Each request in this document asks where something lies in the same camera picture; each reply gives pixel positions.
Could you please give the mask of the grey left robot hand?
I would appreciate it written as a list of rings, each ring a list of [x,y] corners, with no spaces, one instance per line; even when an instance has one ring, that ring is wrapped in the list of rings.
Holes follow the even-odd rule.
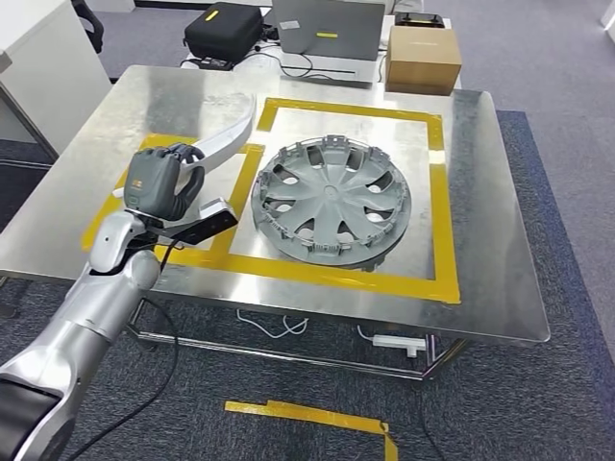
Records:
[[[196,162],[205,157],[201,150],[185,143],[137,152],[123,187],[124,204],[159,219],[178,221],[203,185],[206,171]]]

